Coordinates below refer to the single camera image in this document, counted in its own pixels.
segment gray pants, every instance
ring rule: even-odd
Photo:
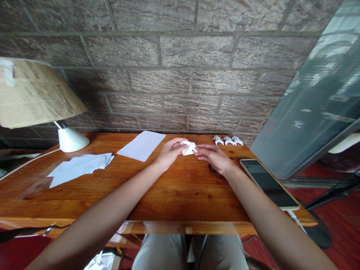
[[[194,235],[190,249],[195,270],[249,270],[238,235]],[[184,235],[146,234],[132,269],[187,270],[186,257]]]

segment paper crane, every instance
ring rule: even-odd
[[[213,140],[215,140],[215,144],[218,145],[218,143],[221,143],[222,145],[224,145],[224,142],[221,140],[221,138],[217,135],[215,135],[215,137],[213,138]]]
[[[234,135],[234,137],[232,137],[232,140],[234,141],[234,144],[236,145],[237,143],[238,144],[241,144],[242,146],[244,146],[244,143],[242,142],[242,140],[240,140],[238,137],[236,137]]]
[[[188,145],[188,147],[185,150],[183,150],[183,156],[194,154],[193,150],[197,153],[197,151],[195,150],[196,144],[194,142],[189,142],[189,141],[180,142],[180,145],[183,145],[183,144]]]
[[[236,143],[234,143],[233,140],[227,136],[224,138],[224,140],[225,140],[225,145],[228,145],[228,143],[231,143],[232,145],[236,145]]]

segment lamp shade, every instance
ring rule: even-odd
[[[0,57],[0,125],[21,128],[86,112],[50,64]]]

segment hand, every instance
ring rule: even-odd
[[[224,175],[235,165],[231,159],[217,145],[199,144],[195,148],[198,159],[205,160],[220,174]]]
[[[177,156],[182,154],[183,150],[187,149],[188,145],[181,145],[181,141],[187,141],[187,139],[175,138],[164,143],[164,146],[162,147],[162,150],[154,163],[159,164],[166,171],[171,166],[171,164],[174,163]]]

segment table lamp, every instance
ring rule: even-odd
[[[86,112],[82,101],[48,63],[0,57],[0,125],[22,128],[54,122],[60,149],[74,152],[88,138],[70,128],[66,118]]]

